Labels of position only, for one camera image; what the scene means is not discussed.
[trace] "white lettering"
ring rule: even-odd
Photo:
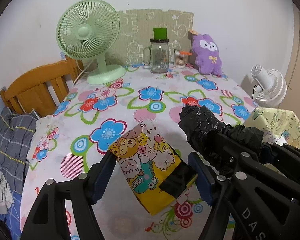
[[[256,228],[256,225],[258,224],[258,222],[253,222],[251,224],[249,224],[249,226],[252,228],[251,232],[253,232],[253,230]]]
[[[259,234],[259,238],[258,238],[258,236],[256,236],[256,240],[262,240],[262,239],[264,239],[264,238],[266,238],[266,235],[265,235],[264,232],[261,232],[261,233]]]
[[[250,210],[246,208],[246,210],[242,213],[244,219],[247,219],[250,216]]]

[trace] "floral tablecloth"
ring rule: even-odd
[[[153,120],[186,162],[193,149],[178,126],[179,113],[186,103],[205,105],[219,120],[231,125],[243,123],[256,107],[226,75],[204,76],[188,67],[169,69],[167,74],[152,74],[141,65],[126,66],[126,70],[122,78],[104,85],[80,80],[53,116],[41,120],[28,154],[31,165],[22,194],[21,230],[47,179],[60,182],[87,172],[112,142],[143,120]],[[66,201],[66,210],[72,240],[78,240],[70,201]],[[151,216],[134,196],[118,164],[93,210],[105,239],[137,240],[197,239],[210,213],[193,185]],[[230,217],[228,228],[233,226]],[[230,239],[231,233],[227,232],[226,238]]]

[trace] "white wall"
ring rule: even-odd
[[[13,0],[0,17],[0,89],[36,66],[60,60],[55,29],[79,0]],[[117,10],[194,13],[193,28],[219,46],[223,70],[239,84],[259,63],[286,73],[293,41],[291,0],[105,0]]]

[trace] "gray plaid fabric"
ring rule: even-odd
[[[35,132],[37,118],[31,114],[15,114],[5,107],[0,115],[0,169],[11,192],[22,194],[29,168],[27,153]]]

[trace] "glass jar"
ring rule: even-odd
[[[150,39],[151,45],[143,50],[143,62],[150,65],[152,73],[167,73],[169,68],[170,48],[168,47],[169,39],[155,40]],[[145,59],[145,51],[150,51],[150,59]]]

